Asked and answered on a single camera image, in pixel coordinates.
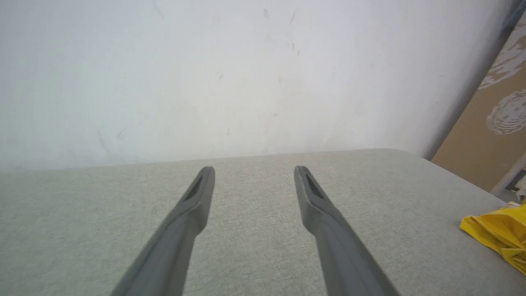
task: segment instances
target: gray carpet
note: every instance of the gray carpet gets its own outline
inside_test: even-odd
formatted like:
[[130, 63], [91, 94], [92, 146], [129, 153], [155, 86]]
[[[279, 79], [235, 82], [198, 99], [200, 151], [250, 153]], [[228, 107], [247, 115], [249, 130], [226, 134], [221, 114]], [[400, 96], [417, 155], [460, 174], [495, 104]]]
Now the gray carpet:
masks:
[[402, 295], [520, 295], [526, 279], [458, 229], [504, 203], [397, 150], [0, 174], [0, 294], [108, 295], [202, 166], [216, 169], [186, 295], [321, 295], [292, 173], [310, 168]]

